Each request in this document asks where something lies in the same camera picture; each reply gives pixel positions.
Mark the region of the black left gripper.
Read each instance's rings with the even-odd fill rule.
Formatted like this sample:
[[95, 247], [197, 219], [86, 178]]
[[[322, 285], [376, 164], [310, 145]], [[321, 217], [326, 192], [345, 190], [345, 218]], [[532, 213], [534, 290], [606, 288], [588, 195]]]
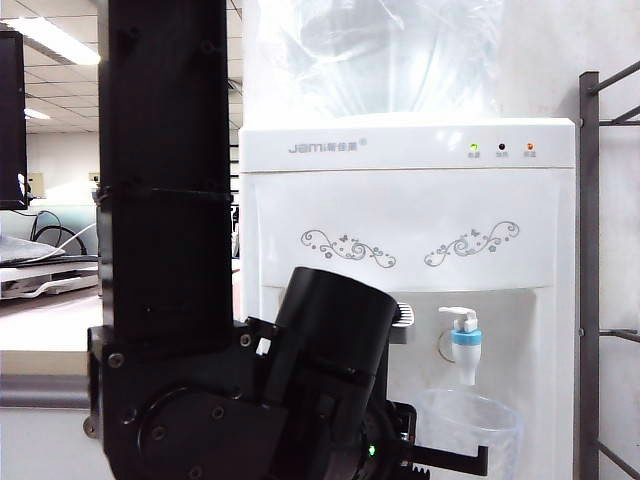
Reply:
[[416, 409], [406, 403], [387, 401], [385, 413], [392, 434], [386, 443], [386, 479], [430, 479], [427, 466], [470, 475], [488, 474], [488, 447], [479, 446], [475, 456], [422, 447], [416, 444]]

